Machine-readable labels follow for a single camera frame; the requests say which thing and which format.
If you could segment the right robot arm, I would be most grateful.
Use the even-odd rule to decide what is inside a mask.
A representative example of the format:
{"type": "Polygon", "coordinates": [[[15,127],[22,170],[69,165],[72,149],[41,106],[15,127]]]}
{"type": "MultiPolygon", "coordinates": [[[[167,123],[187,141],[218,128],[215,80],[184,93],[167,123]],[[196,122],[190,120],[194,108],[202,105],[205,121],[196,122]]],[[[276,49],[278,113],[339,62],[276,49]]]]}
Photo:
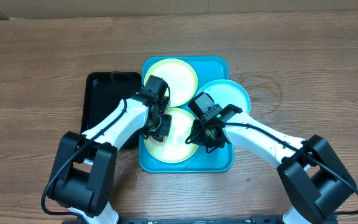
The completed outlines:
{"type": "Polygon", "coordinates": [[[356,183],[332,147],[314,135],[308,140],[280,133],[251,118],[241,108],[189,104],[197,119],[187,143],[207,152],[233,144],[276,168],[291,207],[277,223],[325,223],[357,191],[356,183]]]}

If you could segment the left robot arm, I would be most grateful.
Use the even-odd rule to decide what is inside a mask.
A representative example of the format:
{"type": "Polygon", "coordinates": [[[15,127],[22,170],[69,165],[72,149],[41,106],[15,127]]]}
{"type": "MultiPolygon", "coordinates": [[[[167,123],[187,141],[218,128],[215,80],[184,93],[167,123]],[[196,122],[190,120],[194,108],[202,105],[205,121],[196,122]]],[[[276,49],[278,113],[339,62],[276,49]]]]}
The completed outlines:
{"type": "Polygon", "coordinates": [[[135,93],[95,127],[81,134],[67,132],[61,138],[48,184],[41,197],[42,210],[53,215],[46,199],[66,207],[65,215],[78,223],[118,223],[109,203],[117,153],[139,130],[147,137],[168,136],[171,117],[164,111],[170,98],[156,93],[135,93]]]}

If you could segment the dark wet sponge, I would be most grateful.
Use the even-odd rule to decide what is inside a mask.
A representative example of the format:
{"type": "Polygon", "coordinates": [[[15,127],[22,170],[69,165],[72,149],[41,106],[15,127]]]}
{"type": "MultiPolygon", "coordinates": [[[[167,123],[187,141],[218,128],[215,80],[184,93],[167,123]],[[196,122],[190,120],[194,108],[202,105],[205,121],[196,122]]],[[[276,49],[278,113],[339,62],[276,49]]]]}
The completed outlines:
{"type": "Polygon", "coordinates": [[[164,137],[161,135],[150,135],[149,139],[154,143],[154,144],[158,144],[161,145],[164,143],[164,137]]]}

